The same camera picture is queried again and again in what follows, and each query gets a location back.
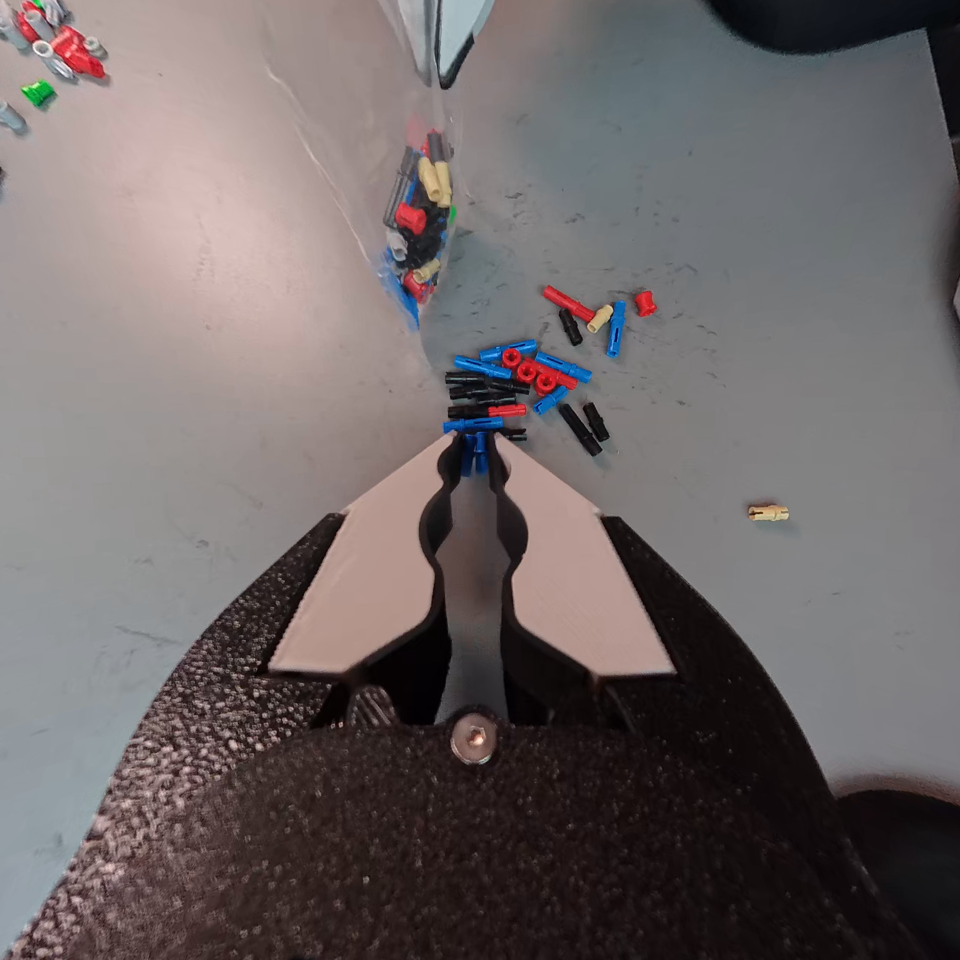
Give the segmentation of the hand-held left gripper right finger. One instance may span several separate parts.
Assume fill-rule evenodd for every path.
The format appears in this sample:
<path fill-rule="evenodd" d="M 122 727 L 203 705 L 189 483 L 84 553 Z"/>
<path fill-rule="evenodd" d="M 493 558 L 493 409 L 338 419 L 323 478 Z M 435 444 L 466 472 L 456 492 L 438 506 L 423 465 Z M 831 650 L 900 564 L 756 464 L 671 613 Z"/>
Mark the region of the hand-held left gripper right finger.
<path fill-rule="evenodd" d="M 507 438 L 489 484 L 508 557 L 499 652 L 514 724 L 626 724 L 618 686 L 677 667 L 627 562 L 588 498 Z"/>

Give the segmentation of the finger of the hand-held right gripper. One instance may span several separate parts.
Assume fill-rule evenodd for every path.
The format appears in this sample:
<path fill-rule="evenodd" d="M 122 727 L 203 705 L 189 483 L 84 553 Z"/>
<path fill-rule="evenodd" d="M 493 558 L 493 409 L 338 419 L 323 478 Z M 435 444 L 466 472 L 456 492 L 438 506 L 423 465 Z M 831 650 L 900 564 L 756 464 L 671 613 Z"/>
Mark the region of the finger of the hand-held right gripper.
<path fill-rule="evenodd" d="M 482 30 L 481 1 L 425 1 L 425 81 L 449 90 Z"/>

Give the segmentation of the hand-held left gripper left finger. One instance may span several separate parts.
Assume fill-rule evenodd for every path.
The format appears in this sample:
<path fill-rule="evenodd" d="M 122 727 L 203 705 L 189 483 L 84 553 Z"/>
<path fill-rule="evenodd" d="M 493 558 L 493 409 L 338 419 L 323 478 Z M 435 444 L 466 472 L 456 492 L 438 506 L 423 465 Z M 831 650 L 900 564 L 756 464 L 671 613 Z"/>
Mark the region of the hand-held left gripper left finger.
<path fill-rule="evenodd" d="M 332 538 L 268 659 L 268 673 L 366 686 L 405 724 L 433 724 L 452 643 L 437 553 L 453 522 L 457 436 L 431 443 L 327 520 Z"/>

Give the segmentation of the heap of mixed pins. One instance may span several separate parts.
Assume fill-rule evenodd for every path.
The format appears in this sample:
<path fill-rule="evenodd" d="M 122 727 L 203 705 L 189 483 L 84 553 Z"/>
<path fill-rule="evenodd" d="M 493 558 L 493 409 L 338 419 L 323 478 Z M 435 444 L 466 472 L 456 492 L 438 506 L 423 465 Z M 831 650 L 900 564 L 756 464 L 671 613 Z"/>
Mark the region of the heap of mixed pins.
<path fill-rule="evenodd" d="M 382 218 L 378 279 L 413 331 L 437 292 L 457 224 L 451 158 L 448 138 L 437 128 L 419 145 L 406 146 Z"/>

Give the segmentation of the clear plastic bag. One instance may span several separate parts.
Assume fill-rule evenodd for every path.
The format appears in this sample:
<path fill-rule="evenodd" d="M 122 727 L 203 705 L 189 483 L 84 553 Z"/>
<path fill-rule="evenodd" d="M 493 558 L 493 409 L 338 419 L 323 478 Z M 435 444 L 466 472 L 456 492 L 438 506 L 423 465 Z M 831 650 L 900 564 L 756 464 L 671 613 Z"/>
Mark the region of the clear plastic bag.
<path fill-rule="evenodd" d="M 291 98 L 301 140 L 379 283 L 382 218 L 405 147 L 440 130 L 452 179 L 456 172 L 453 95 L 426 85 L 425 2 L 261 6 L 270 75 Z"/>

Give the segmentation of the pile of plastic pins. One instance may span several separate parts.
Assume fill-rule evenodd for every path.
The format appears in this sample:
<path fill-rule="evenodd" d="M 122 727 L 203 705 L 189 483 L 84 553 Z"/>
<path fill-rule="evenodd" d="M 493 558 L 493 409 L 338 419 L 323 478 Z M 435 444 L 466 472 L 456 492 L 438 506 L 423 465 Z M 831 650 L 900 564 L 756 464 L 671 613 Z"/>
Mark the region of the pile of plastic pins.
<path fill-rule="evenodd" d="M 498 433 L 516 445 L 528 439 L 530 416 L 559 410 L 594 380 L 589 367 L 544 350 L 536 339 L 458 354 L 452 364 L 443 375 L 449 405 L 442 433 Z"/>

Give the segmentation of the grey desk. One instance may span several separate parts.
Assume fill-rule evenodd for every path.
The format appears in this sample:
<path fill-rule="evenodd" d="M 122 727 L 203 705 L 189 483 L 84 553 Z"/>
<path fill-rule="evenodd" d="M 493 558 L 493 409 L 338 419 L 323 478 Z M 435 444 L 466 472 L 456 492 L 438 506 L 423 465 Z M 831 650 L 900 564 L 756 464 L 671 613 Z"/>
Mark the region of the grey desk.
<path fill-rule="evenodd" d="M 77 2 L 110 82 L 2 46 L 2 952 L 189 645 L 437 436 L 454 353 L 586 338 L 612 450 L 527 449 L 730 622 L 831 784 L 958 791 L 954 157 L 927 36 L 788 56 L 699 2 L 497 2 L 419 337 L 251 2 Z M 750 504 L 790 517 L 754 522 Z"/>

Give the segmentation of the long black plastic pin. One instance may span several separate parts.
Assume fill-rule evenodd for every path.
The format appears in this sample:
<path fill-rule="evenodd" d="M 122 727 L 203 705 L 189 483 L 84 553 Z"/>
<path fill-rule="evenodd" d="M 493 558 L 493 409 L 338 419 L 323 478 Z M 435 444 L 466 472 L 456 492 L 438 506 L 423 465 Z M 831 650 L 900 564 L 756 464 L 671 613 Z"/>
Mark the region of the long black plastic pin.
<path fill-rule="evenodd" d="M 561 402 L 558 404 L 557 410 L 587 454 L 591 457 L 596 457 L 603 452 L 601 443 L 594 437 L 592 430 L 584 423 L 580 415 L 574 411 L 570 404 Z"/>

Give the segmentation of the red long pin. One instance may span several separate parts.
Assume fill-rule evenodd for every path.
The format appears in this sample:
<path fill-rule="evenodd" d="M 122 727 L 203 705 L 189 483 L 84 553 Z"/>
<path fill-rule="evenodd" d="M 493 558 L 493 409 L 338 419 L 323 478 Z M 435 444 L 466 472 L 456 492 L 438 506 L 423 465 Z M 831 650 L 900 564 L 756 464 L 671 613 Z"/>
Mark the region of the red long pin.
<path fill-rule="evenodd" d="M 579 300 L 563 293 L 552 285 L 542 289 L 543 297 L 558 308 L 567 310 L 577 320 L 590 323 L 594 319 L 595 310 L 585 306 Z"/>

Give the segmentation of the person's black trousers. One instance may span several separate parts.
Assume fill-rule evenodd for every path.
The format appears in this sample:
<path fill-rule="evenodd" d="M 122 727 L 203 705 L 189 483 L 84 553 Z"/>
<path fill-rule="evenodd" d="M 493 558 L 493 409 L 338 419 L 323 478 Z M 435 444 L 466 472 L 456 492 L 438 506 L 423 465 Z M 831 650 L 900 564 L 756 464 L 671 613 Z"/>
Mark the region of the person's black trousers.
<path fill-rule="evenodd" d="M 849 49 L 958 19 L 954 1 L 708 1 L 745 42 L 783 54 Z"/>

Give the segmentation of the cluster of red grey connectors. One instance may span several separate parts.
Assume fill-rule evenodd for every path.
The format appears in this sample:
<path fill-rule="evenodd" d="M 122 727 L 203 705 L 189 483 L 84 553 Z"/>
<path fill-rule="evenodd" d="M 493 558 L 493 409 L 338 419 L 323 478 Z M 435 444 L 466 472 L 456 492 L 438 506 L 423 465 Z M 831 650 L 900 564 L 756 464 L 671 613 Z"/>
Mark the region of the cluster of red grey connectors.
<path fill-rule="evenodd" d="M 65 2 L 1 2 L 2 40 L 35 55 L 55 76 L 73 82 L 77 77 L 107 78 L 100 41 L 72 25 Z"/>

